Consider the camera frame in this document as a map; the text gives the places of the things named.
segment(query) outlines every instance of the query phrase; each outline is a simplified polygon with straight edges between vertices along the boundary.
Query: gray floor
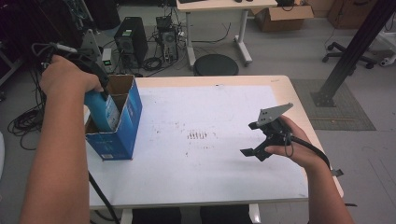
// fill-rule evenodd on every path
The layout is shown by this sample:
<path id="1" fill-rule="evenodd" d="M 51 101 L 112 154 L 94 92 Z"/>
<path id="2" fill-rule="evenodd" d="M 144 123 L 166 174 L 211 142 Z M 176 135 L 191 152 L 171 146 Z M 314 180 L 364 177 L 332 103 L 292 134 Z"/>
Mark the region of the gray floor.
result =
<path id="1" fill-rule="evenodd" d="M 122 7 L 120 14 L 123 15 L 121 17 L 142 16 L 144 21 L 147 18 L 145 25 L 149 35 L 153 25 L 151 19 L 163 15 L 163 12 L 156 7 Z M 226 31 L 224 25 L 227 26 L 228 23 L 197 22 L 193 26 L 194 39 L 221 38 Z M 226 54 L 237 61 L 240 76 L 287 75 L 289 78 L 325 79 L 337 60 L 321 62 L 326 52 L 324 43 L 332 35 L 330 43 L 337 41 L 347 44 L 356 32 L 334 30 L 325 19 L 312 19 L 306 20 L 300 31 L 265 34 L 260 32 L 253 20 L 249 20 L 245 39 L 254 62 L 245 67 L 233 42 L 238 25 L 233 22 L 227 38 L 218 44 L 195 45 L 198 47 L 195 51 L 197 57 L 207 53 Z M 114 31 L 102 32 L 97 36 L 99 44 L 110 41 L 113 33 Z M 153 48 L 150 44 L 148 56 L 153 53 Z M 376 43 L 367 55 L 381 61 L 389 55 L 383 49 L 386 48 Z M 145 76 L 150 74 L 143 70 L 139 72 Z M 186 58 L 183 58 L 154 76 L 192 76 L 192 72 L 187 66 Z M 346 79 L 346 84 L 377 131 L 317 131 L 318 138 L 332 166 L 345 173 L 339 181 L 345 192 L 346 203 L 358 206 L 349 208 L 356 223 L 396 223 L 396 65 L 375 66 L 372 70 L 367 70 L 363 63 L 359 63 L 354 75 Z M 9 133 L 7 125 L 35 105 L 35 86 L 29 74 L 21 69 L 0 88 L 7 92 L 7 99 L 0 103 L 0 132 L 6 143 L 6 161 L 0 181 L 0 222 L 8 224 L 18 222 L 26 177 L 35 153 L 23 150 L 20 138 Z M 38 134 L 28 136 L 24 144 L 34 147 L 37 137 Z M 306 223 L 308 220 L 307 203 L 260 204 L 260 210 L 262 223 Z M 200 223 L 196 207 L 182 208 L 182 212 L 183 223 Z M 110 223 L 101 220 L 94 213 L 92 219 L 97 223 Z"/>

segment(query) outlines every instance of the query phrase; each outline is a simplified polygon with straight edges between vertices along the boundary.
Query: forearm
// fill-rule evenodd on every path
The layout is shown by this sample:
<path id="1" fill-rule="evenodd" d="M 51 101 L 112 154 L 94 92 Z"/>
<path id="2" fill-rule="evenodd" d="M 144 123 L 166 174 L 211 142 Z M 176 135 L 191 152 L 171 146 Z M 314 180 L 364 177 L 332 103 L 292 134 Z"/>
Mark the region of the forearm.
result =
<path id="1" fill-rule="evenodd" d="M 54 218 L 65 223 L 89 222 L 84 93 L 66 91 L 48 96 L 21 223 L 60 223 Z"/>
<path id="2" fill-rule="evenodd" d="M 309 223 L 353 223 L 324 162 L 306 170 L 309 187 Z"/>

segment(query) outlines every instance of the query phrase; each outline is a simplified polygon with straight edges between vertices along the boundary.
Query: human hand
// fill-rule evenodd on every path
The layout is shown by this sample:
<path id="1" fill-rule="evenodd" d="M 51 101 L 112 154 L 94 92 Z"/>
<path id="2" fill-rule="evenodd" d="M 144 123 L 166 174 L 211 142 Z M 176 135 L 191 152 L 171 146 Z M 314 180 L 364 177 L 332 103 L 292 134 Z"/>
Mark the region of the human hand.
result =
<path id="1" fill-rule="evenodd" d="M 279 118 L 285 121 L 285 123 L 290 127 L 293 136 L 298 137 L 307 143 L 311 143 L 304 130 L 297 126 L 297 124 L 295 124 L 291 119 L 285 116 L 280 116 Z M 269 146 L 265 149 L 265 151 L 286 157 L 286 153 L 290 155 L 293 148 L 294 152 L 289 158 L 305 169 L 315 169 L 319 165 L 327 166 L 326 163 L 314 151 L 297 143 L 292 143 L 292 146 L 287 146 L 286 151 L 284 146 Z"/>
<path id="2" fill-rule="evenodd" d="M 96 75 L 81 71 L 75 64 L 59 55 L 53 55 L 51 64 L 43 72 L 40 80 L 41 90 L 47 95 L 64 91 L 102 91 Z"/>

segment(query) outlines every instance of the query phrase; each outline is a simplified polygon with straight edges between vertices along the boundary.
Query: white tabletop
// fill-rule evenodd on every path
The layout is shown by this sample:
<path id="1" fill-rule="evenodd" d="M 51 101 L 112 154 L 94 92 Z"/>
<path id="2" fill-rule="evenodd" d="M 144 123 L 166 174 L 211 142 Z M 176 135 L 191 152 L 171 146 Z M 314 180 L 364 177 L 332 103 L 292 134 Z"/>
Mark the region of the white tabletop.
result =
<path id="1" fill-rule="evenodd" d="M 239 151 L 264 140 L 248 124 L 260 109 L 286 113 L 321 148 L 284 76 L 138 78 L 143 111 L 132 161 L 102 161 L 87 145 L 92 176 L 114 206 L 155 207 L 307 200 L 304 172 L 286 158 Z M 103 203 L 91 189 L 91 208 Z"/>
<path id="2" fill-rule="evenodd" d="M 237 3 L 234 0 L 205 0 L 192 3 L 181 4 L 177 0 L 177 8 L 182 12 L 202 11 L 202 10 L 220 10 L 220 9 L 238 9 L 238 8 L 254 8 L 254 7 L 275 7 L 275 0 L 253 0 L 248 2 L 243 0 Z"/>

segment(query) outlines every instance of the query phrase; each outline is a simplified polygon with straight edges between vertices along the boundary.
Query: blue box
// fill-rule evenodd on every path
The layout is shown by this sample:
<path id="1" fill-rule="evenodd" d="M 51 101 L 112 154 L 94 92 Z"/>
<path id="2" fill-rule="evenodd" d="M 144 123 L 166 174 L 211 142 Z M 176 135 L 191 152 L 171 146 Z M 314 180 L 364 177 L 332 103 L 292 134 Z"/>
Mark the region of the blue box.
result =
<path id="1" fill-rule="evenodd" d="M 99 133 L 91 117 L 85 126 L 85 138 L 104 161 L 131 160 L 142 113 L 142 102 L 134 76 L 108 76 L 107 89 L 120 113 L 117 130 Z"/>

